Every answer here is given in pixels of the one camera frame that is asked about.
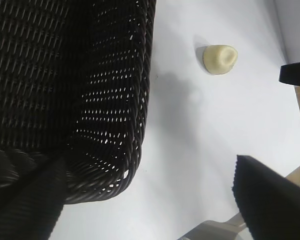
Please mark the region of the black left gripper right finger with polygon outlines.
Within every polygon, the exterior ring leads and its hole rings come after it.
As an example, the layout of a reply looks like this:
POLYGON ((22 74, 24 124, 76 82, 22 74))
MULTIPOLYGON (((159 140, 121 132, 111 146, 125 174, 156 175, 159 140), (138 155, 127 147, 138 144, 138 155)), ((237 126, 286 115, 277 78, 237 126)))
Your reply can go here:
POLYGON ((255 240, 300 240, 300 186, 248 155, 238 155, 232 187, 255 240))

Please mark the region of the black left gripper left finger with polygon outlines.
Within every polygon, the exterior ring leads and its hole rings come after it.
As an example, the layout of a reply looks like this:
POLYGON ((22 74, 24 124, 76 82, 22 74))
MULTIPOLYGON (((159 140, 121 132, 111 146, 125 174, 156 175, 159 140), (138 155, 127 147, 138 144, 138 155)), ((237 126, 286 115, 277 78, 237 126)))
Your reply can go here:
POLYGON ((63 158, 0 189, 0 240, 47 240, 67 197, 63 158))

